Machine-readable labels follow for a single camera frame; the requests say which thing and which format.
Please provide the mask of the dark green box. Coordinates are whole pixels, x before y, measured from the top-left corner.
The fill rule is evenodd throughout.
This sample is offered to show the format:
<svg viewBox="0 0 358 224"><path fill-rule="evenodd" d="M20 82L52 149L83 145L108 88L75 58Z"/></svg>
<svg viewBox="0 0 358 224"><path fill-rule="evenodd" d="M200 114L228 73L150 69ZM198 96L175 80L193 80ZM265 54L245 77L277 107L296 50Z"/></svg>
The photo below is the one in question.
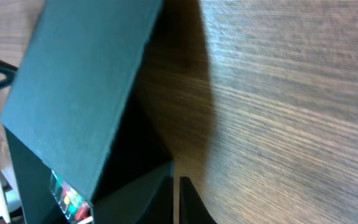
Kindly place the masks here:
<svg viewBox="0 0 358 224"><path fill-rule="evenodd" d="M68 223L52 171L94 223L141 223L172 156L132 87L161 0L47 0L1 112L27 223Z"/></svg>

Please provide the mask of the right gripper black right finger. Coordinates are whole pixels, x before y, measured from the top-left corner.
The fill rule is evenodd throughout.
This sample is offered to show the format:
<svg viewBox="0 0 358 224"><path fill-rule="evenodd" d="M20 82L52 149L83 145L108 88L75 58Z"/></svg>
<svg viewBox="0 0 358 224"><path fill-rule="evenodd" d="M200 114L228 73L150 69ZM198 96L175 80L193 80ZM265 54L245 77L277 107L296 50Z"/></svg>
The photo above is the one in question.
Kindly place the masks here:
<svg viewBox="0 0 358 224"><path fill-rule="evenodd" d="M189 177L180 177L179 224L216 224Z"/></svg>

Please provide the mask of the clear screwdriver set case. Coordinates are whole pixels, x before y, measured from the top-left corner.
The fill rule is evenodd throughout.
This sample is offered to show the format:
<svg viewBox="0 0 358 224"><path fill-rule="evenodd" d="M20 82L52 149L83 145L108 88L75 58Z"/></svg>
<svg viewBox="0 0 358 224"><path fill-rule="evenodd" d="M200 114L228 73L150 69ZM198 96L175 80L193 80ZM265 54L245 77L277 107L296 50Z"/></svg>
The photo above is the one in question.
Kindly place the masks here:
<svg viewBox="0 0 358 224"><path fill-rule="evenodd" d="M93 223L90 204L54 171L50 178L50 191L68 223Z"/></svg>

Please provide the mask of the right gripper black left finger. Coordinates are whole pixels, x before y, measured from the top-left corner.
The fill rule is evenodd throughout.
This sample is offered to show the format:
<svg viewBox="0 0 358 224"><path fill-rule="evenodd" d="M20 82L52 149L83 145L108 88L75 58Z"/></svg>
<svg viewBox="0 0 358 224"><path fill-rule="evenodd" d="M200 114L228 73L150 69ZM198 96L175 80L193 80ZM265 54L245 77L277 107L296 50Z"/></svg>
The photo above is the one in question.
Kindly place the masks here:
<svg viewBox="0 0 358 224"><path fill-rule="evenodd" d="M141 224L173 224L173 178L166 177L160 184Z"/></svg>

